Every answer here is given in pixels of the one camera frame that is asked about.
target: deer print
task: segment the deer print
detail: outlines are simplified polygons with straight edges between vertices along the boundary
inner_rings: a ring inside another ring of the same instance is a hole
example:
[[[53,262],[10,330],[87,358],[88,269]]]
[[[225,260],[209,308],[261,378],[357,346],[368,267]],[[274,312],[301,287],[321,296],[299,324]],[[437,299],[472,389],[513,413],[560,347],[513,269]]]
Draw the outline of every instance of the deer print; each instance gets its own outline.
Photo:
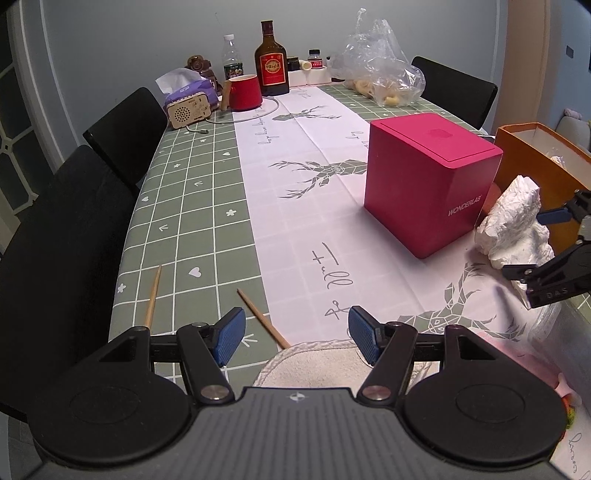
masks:
[[[299,168],[296,168],[294,171],[297,170],[309,170],[316,173],[312,178],[309,180],[304,181],[303,183],[310,183],[306,188],[302,190],[287,190],[287,195],[280,197],[283,199],[293,199],[293,198],[301,198],[311,189],[313,189],[316,184],[319,187],[323,187],[324,185],[328,184],[330,178],[333,175],[361,175],[365,173],[368,169],[368,165],[364,161],[360,160],[345,160],[339,163],[329,163],[328,165],[320,165],[315,161],[307,161],[306,163],[299,163],[299,162],[292,162],[292,161],[280,161],[270,165],[271,167],[278,167],[282,169],[288,165],[296,165]]]
[[[524,332],[525,325],[519,328],[515,323],[512,323],[506,332],[494,332],[490,330],[486,324],[494,320],[490,318],[488,320],[478,321],[470,320],[462,315],[466,301],[470,298],[473,293],[478,290],[471,290],[467,293],[464,292],[465,281],[470,277],[481,277],[482,274],[479,272],[481,263],[473,263],[469,265],[466,263],[464,266],[464,272],[457,282],[457,295],[453,283],[450,283],[444,291],[444,298],[447,302],[445,308],[438,312],[429,311],[423,312],[420,315],[401,315],[398,318],[399,322],[408,323],[414,326],[419,332],[424,333],[443,333],[446,325],[463,325],[464,327],[475,327],[484,330],[491,337],[504,338],[507,340],[513,340],[514,342],[519,341],[519,336]]]
[[[285,122],[286,120],[291,120],[292,118],[301,118],[301,117],[306,117],[306,118],[328,118],[330,120],[334,120],[335,118],[340,118],[340,115],[317,115],[315,113],[312,113],[320,108],[326,108],[326,105],[319,105],[319,106],[315,106],[314,108],[310,108],[310,109],[305,109],[302,110],[300,113],[288,113],[286,115],[277,115],[275,117],[273,117],[273,120],[278,120],[280,122]]]

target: black chair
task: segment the black chair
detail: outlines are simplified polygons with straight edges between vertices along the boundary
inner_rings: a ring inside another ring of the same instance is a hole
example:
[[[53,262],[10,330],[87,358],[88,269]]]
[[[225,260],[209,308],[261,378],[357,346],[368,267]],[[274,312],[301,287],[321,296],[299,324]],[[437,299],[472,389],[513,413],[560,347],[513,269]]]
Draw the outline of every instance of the black chair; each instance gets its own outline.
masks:
[[[0,410],[26,421],[35,394],[108,341],[135,199],[88,146],[59,168],[0,261]]]
[[[476,129],[482,127],[499,90],[494,83],[423,57],[414,57],[413,65],[425,75],[426,86],[421,95],[425,100]]]
[[[134,195],[168,125],[166,113],[146,87],[137,89],[82,134]]]

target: towel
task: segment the towel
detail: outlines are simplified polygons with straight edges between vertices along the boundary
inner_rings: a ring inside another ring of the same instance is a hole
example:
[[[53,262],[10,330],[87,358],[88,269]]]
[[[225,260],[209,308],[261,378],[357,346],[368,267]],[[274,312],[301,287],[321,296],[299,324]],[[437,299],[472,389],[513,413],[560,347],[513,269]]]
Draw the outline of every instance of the towel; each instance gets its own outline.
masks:
[[[416,362],[408,387],[438,371],[439,362]],[[372,367],[353,340],[298,343],[263,367],[253,386],[277,388],[349,387],[353,395]]]

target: orange box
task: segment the orange box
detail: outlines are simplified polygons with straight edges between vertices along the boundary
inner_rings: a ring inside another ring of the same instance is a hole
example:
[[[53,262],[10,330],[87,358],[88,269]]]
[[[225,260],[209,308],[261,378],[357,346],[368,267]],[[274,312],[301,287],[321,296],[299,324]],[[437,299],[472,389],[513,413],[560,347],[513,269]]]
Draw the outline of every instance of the orange box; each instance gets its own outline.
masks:
[[[495,183],[504,191],[517,175],[531,178],[540,187],[542,210],[562,206],[577,189],[591,190],[591,157],[545,125],[505,125],[497,130],[495,145],[504,152]],[[554,155],[562,157],[564,167],[550,159]],[[577,239],[574,220],[548,227],[556,254]]]

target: green checkered tablecloth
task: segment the green checkered tablecloth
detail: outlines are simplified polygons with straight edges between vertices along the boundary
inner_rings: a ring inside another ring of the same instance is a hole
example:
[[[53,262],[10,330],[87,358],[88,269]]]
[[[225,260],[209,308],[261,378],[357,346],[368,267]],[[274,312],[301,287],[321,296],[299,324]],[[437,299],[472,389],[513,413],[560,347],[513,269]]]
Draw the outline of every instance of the green checkered tablecloth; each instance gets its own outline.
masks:
[[[470,125],[420,99],[402,108],[379,107],[344,88],[321,90],[367,121],[413,112],[435,112]],[[234,306],[243,306],[246,335],[223,368],[239,394],[277,353],[266,330],[242,304],[241,288],[268,316],[256,256],[233,125],[202,122],[197,129],[167,131],[158,147],[129,226],[119,270],[110,338],[143,325],[156,269],[163,266],[152,334],[172,333],[193,322],[215,323]],[[157,364],[159,374],[183,386],[178,365]]]

